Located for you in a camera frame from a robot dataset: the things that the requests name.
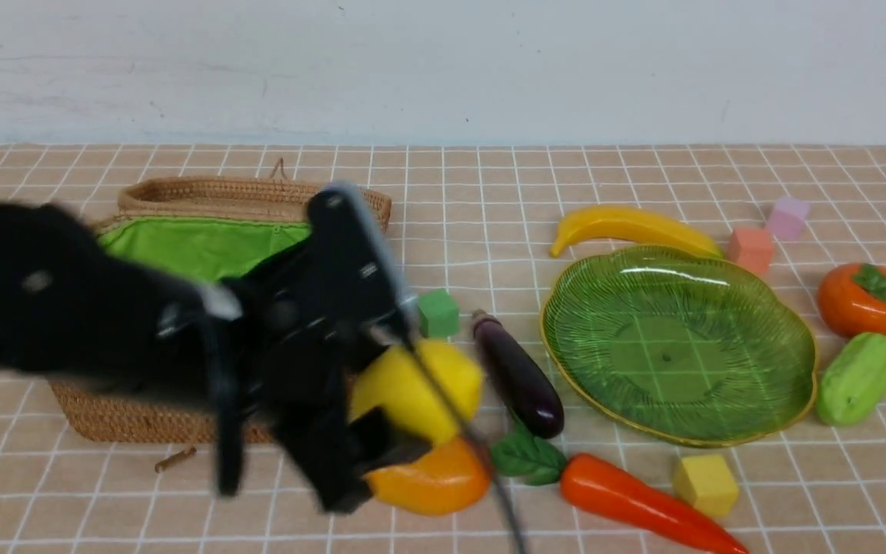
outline green basket lining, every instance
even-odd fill
[[[306,223],[145,216],[98,237],[120,259],[198,281],[244,275],[310,234]]]

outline pink cube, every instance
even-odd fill
[[[771,217],[764,228],[781,241],[797,241],[805,230],[809,204],[791,196],[783,196],[774,203]]]
[[[755,275],[767,273],[774,258],[774,242],[770,232],[752,227],[734,229],[727,247],[727,257]]]

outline green plate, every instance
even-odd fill
[[[559,372],[604,414],[683,446],[720,448],[808,414],[808,326],[748,270],[637,245],[574,262],[542,306]]]

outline toy cucumber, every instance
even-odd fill
[[[861,333],[837,355],[819,385],[816,413],[826,425],[864,421],[886,394],[886,336]]]

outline basket handle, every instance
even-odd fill
[[[289,182],[289,177],[285,174],[285,158],[282,158],[281,155],[278,157],[275,165],[271,167],[271,173],[268,173],[268,180],[275,180],[275,172],[278,172],[278,182],[280,182],[280,185]]]

